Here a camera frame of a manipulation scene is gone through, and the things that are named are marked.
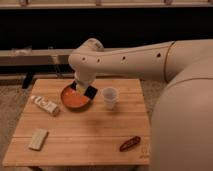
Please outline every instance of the plastic cup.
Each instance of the plastic cup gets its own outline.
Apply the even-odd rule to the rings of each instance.
[[[113,109],[118,100],[118,91],[113,87],[106,87],[102,89],[101,94],[107,109]]]

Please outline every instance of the floor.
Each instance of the floor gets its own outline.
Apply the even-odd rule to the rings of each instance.
[[[1,79],[0,77],[0,171],[30,171],[29,168],[4,168],[2,159],[8,148],[11,136],[25,106],[33,84],[22,89],[23,77]],[[166,84],[154,81],[142,81],[145,103],[151,118],[153,107]],[[93,167],[54,167],[45,171],[148,171],[148,167],[136,166],[93,166]]]

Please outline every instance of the table top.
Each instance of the table top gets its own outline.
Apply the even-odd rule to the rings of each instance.
[[[148,165],[150,125],[140,81],[137,79],[96,79],[99,91],[87,109],[72,111],[63,106],[60,94],[72,79],[38,79],[31,94],[59,104],[52,117],[28,99],[3,160],[4,166]],[[118,89],[113,110],[104,106],[100,90]],[[28,149],[36,128],[49,131],[41,151]],[[133,136],[142,141],[136,148],[120,152]]]

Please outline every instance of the black wall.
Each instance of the black wall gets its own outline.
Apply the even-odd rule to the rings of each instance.
[[[90,37],[105,47],[213,38],[213,8],[0,11],[0,50],[76,48]]]

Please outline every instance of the table leg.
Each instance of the table leg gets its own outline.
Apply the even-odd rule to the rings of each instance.
[[[36,166],[31,166],[29,167],[32,171],[43,171],[43,169],[41,169],[40,167],[36,167]]]
[[[22,84],[23,89],[27,89],[33,79],[33,76],[35,75],[35,72],[28,72],[26,75],[26,78],[24,79],[24,82]]]

